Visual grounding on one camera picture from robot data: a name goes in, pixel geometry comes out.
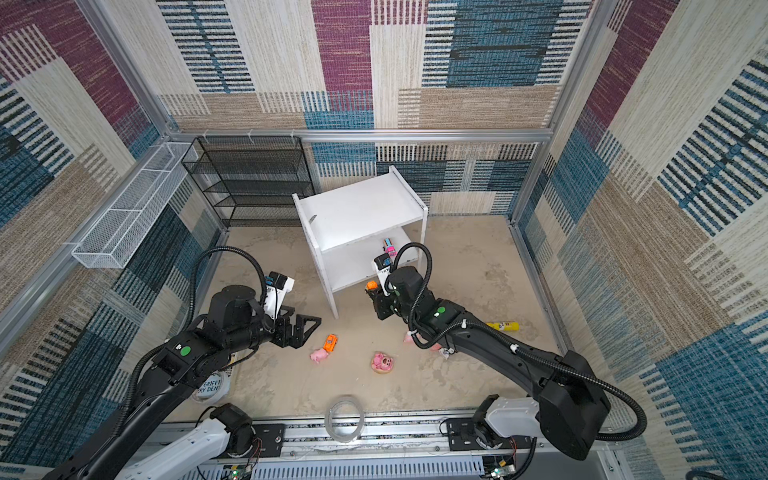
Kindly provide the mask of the pink toy truck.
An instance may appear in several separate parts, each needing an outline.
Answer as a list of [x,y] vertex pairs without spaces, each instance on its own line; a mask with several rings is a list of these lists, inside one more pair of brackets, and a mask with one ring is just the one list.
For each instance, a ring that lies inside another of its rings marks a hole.
[[383,250],[390,258],[395,258],[397,255],[397,250],[390,238],[383,240]]

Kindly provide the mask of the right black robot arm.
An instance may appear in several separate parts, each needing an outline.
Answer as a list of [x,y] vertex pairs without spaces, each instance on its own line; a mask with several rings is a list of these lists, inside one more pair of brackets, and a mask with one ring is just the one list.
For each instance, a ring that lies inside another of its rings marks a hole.
[[648,419],[640,404],[618,387],[597,378],[580,354],[544,351],[477,318],[465,307],[437,298],[428,287],[433,259],[420,242],[403,245],[386,264],[387,274],[368,287],[381,320],[401,318],[407,335],[422,350],[463,353],[521,387],[536,403],[527,421],[566,456],[583,460],[597,441],[640,437]]

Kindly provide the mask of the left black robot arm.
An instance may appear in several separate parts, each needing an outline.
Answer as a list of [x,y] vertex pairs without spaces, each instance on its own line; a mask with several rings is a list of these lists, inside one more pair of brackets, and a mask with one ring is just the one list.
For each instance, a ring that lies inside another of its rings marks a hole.
[[283,303],[292,279],[265,273],[242,249],[219,250],[244,258],[256,271],[260,288],[223,288],[212,297],[208,312],[190,314],[176,335],[146,353],[131,372],[124,403],[47,478],[116,478],[170,413],[211,375],[238,364],[236,354],[252,357],[265,343],[300,348],[310,337],[309,332],[288,331],[292,320],[307,319]]

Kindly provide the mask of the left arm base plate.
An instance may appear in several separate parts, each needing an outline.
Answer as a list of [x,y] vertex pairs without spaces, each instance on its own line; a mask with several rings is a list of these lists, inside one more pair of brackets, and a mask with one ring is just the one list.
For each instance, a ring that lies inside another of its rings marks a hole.
[[282,452],[286,425],[281,423],[255,424],[241,427],[230,439],[217,460],[246,461],[257,458],[275,458]]

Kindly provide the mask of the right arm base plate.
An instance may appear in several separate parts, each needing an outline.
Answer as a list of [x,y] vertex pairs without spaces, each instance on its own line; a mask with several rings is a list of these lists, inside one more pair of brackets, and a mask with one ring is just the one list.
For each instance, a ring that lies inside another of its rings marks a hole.
[[438,429],[447,439],[450,451],[526,450],[530,448],[533,441],[532,437],[520,435],[506,439],[493,437],[491,440],[483,440],[469,417],[444,419]]

